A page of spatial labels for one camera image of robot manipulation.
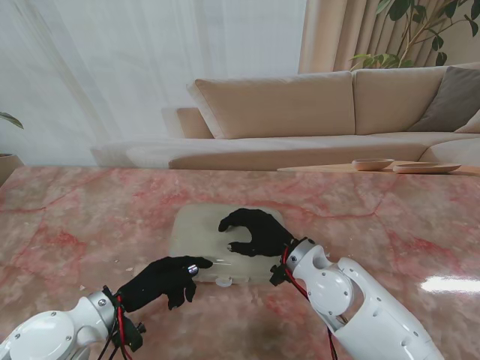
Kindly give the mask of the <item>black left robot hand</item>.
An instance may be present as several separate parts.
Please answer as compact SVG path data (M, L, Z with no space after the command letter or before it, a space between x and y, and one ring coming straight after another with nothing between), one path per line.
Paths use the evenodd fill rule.
M120 296L126 312L131 313L145 307L158 297L168 298L168 308L178 308L185 301L192 302L196 284L193 277L200 269L209 269L213 262L195 256L164 257L151 262L136 277L121 286Z

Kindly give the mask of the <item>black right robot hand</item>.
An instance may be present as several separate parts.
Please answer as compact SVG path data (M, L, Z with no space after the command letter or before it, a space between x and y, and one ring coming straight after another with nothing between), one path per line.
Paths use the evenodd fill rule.
M234 227L246 228L251 240L230 242L227 248L230 252L248 257L279 257L295 241L293 235L271 214L259 209L235 210L221 220L218 231L223 233Z

